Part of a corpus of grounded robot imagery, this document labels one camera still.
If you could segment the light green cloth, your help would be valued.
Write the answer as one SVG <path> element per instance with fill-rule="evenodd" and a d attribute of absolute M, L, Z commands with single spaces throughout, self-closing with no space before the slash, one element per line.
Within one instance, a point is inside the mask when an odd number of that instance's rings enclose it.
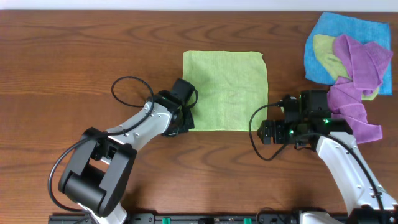
<path fill-rule="evenodd" d="M 194 131 L 248 130 L 253 112 L 268 104 L 267 67 L 260 52 L 186 51 L 183 79 L 198 91 Z"/>

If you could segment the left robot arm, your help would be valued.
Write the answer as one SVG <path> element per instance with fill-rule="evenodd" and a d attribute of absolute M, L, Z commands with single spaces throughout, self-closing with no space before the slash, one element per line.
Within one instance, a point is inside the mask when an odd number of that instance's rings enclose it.
<path fill-rule="evenodd" d="M 89 128 L 66 150 L 71 158 L 58 190 L 80 206 L 94 223 L 126 223 L 121 198 L 137 153 L 158 135 L 176 136 L 193 128 L 188 101 L 192 90 L 162 90 L 119 126 L 104 132 Z"/>

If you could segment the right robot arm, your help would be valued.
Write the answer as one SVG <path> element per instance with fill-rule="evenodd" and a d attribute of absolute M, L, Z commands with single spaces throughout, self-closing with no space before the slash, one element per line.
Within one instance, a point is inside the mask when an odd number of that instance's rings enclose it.
<path fill-rule="evenodd" d="M 342 119 L 264 120 L 257 130 L 263 144 L 309 146 L 326 164 L 343 197 L 347 223 L 397 223 L 397 201 L 376 179 L 348 123 Z"/>

